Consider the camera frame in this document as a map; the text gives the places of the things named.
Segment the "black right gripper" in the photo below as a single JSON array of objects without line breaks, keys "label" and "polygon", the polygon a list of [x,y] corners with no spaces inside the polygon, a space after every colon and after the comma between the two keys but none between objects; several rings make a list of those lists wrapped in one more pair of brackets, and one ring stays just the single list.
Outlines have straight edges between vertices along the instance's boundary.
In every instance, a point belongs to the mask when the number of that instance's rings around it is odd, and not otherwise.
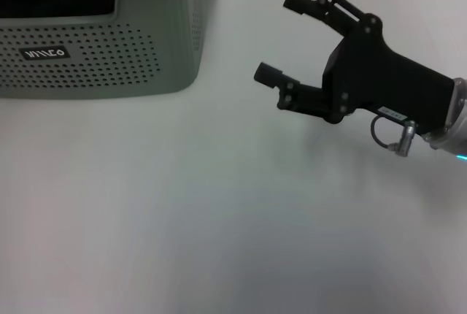
[{"label": "black right gripper", "polygon": [[277,108],[336,124],[356,109],[378,113],[386,107],[413,120],[417,133],[444,127],[453,79],[391,50],[382,21],[347,0],[285,0],[283,7],[323,22],[344,38],[331,53],[323,89],[301,84],[265,63],[257,83],[279,90]]}]

